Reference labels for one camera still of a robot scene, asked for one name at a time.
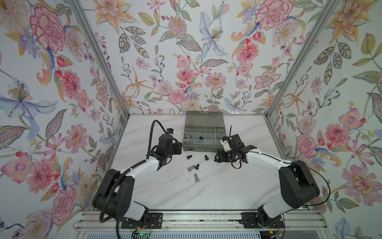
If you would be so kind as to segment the left aluminium corner post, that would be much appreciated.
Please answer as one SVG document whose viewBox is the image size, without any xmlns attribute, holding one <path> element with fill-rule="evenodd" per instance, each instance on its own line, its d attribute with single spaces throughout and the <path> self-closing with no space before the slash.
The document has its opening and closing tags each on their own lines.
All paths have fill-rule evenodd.
<svg viewBox="0 0 382 239">
<path fill-rule="evenodd" d="M 94 52 L 95 59 L 101 68 L 102 72 L 105 75 L 106 81 L 109 83 L 112 93 L 115 96 L 115 99 L 117 101 L 117 104 L 123 113 L 123 115 L 129 119 L 130 114 L 128 112 L 128 109 L 126 108 L 126 105 L 122 99 L 121 93 L 118 90 L 117 84 L 114 80 L 114 77 L 112 75 L 111 69 L 107 64 L 106 59 L 103 57 L 102 48 L 99 46 L 98 41 L 96 39 L 96 36 L 91 28 L 91 25 L 86 17 L 85 10 L 82 8 L 82 5 L 80 1 L 77 0 L 68 0 L 69 5 L 74 12 L 77 21 L 79 22 L 80 27 L 83 28 L 85 32 L 85 37 L 88 40 L 88 43 L 91 47 L 91 49 Z"/>
</svg>

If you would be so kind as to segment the right aluminium corner post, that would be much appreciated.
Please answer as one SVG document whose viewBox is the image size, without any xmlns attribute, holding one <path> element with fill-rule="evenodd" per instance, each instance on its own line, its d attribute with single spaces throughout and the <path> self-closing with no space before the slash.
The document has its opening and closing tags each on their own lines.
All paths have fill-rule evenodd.
<svg viewBox="0 0 382 239">
<path fill-rule="evenodd" d="M 337 4 L 335 3 L 335 0 L 327 1 L 326 4 L 324 5 L 321 11 L 321 14 L 318 16 L 318 19 L 311 30 L 310 37 L 307 39 L 301 51 L 298 53 L 295 59 L 295 63 L 291 66 L 290 71 L 288 72 L 285 80 L 283 81 L 283 84 L 281 85 L 281 88 L 276 94 L 276 97 L 274 98 L 271 106 L 268 108 L 267 113 L 264 114 L 265 119 L 269 120 L 271 116 L 276 112 L 276 109 L 278 105 L 280 104 L 281 100 L 283 99 L 286 91 L 288 90 L 288 87 L 292 83 L 300 67 L 303 65 L 303 62 L 307 58 L 307 55 L 313 49 L 313 46 L 316 43 L 320 33 L 324 29 L 324 25 L 328 21 L 329 17 L 331 16 L 336 6 Z"/>
</svg>

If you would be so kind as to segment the aluminium corner post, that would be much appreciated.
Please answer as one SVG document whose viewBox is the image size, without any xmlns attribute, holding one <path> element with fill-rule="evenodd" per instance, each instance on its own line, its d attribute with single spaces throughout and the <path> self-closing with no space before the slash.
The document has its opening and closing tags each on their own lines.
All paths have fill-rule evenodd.
<svg viewBox="0 0 382 239">
<path fill-rule="evenodd" d="M 320 33 L 324 29 L 324 25 L 328 21 L 329 17 L 331 16 L 336 6 L 337 4 L 335 3 L 335 0 L 327 1 L 326 4 L 324 5 L 321 11 L 321 14 L 318 16 L 318 19 L 311 30 L 310 37 L 307 39 L 301 51 L 298 53 L 295 59 L 295 63 L 291 66 L 290 71 L 288 72 L 285 80 L 283 81 L 283 84 L 281 85 L 281 88 L 276 94 L 276 97 L 274 98 L 271 106 L 268 108 L 267 113 L 264 114 L 265 119 L 269 120 L 271 116 L 276 112 L 276 109 L 278 105 L 280 104 L 281 100 L 283 99 L 286 91 L 288 90 L 288 87 L 292 83 L 300 67 L 303 65 L 303 62 L 307 58 L 307 55 L 313 49 L 313 46 L 316 43 Z"/>
<path fill-rule="evenodd" d="M 77 21 L 79 22 L 80 27 L 83 28 L 85 32 L 85 37 L 88 40 L 88 43 L 91 47 L 91 49 L 94 52 L 95 59 L 101 68 L 102 72 L 105 75 L 106 81 L 109 83 L 112 93 L 115 96 L 115 99 L 117 101 L 117 104 L 123 113 L 123 115 L 129 119 L 130 114 L 128 112 L 128 109 L 126 108 L 126 105 L 122 99 L 121 93 L 118 90 L 117 84 L 114 80 L 114 77 L 112 75 L 111 69 L 107 64 L 106 59 L 103 57 L 102 48 L 99 46 L 98 41 L 96 39 L 96 36 L 91 28 L 91 25 L 86 17 L 85 10 L 82 8 L 82 5 L 80 1 L 77 0 L 68 0 L 69 5 L 74 12 Z"/>
</svg>

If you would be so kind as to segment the aluminium mounting rail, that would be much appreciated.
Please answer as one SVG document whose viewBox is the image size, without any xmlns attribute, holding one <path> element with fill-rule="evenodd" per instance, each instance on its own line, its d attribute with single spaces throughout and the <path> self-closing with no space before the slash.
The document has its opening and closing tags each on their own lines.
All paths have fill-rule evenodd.
<svg viewBox="0 0 382 239">
<path fill-rule="evenodd" d="M 154 231 L 327 231 L 324 217 L 318 211 L 294 210 L 272 220 L 268 226 L 255 223 L 254 210 L 151 210 Z"/>
</svg>

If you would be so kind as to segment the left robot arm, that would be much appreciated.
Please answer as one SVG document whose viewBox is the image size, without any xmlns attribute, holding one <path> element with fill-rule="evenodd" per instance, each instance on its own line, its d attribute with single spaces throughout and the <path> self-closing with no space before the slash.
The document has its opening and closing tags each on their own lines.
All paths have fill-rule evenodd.
<svg viewBox="0 0 382 239">
<path fill-rule="evenodd" d="M 182 147 L 172 134 L 163 134 L 158 145 L 148 152 L 148 158 L 124 171 L 109 170 L 92 201 L 92 206 L 99 210 L 99 222 L 114 219 L 146 223 L 149 209 L 133 200 L 134 184 L 167 165 L 173 155 L 182 154 Z"/>
</svg>

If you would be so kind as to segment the silver hex bolt long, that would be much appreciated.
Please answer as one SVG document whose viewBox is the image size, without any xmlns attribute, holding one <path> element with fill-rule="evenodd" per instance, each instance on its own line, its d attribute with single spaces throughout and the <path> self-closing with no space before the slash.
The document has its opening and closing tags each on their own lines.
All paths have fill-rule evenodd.
<svg viewBox="0 0 382 239">
<path fill-rule="evenodd" d="M 194 177 L 195 177 L 195 182 L 200 182 L 200 179 L 198 178 L 198 175 L 196 173 L 194 174 Z"/>
</svg>

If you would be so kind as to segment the grey plastic organizer box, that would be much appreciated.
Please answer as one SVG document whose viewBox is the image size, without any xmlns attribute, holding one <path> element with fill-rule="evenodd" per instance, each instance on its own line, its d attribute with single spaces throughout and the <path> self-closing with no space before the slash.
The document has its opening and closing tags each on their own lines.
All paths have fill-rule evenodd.
<svg viewBox="0 0 382 239">
<path fill-rule="evenodd" d="M 187 111 L 184 127 L 183 150 L 217 152 L 223 146 L 220 140 L 226 136 L 221 112 Z"/>
</svg>

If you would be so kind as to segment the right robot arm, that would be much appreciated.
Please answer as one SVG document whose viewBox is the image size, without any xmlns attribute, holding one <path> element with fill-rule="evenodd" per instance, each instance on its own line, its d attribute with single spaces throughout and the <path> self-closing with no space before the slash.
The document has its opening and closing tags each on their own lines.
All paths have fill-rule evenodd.
<svg viewBox="0 0 382 239">
<path fill-rule="evenodd" d="M 291 162 L 271 156 L 253 145 L 245 146 L 239 135 L 224 136 L 223 149 L 217 151 L 218 163 L 246 163 L 277 176 L 280 193 L 257 209 L 256 221 L 263 227 L 278 216 L 298 209 L 319 195 L 319 188 L 310 168 L 301 160 Z"/>
</svg>

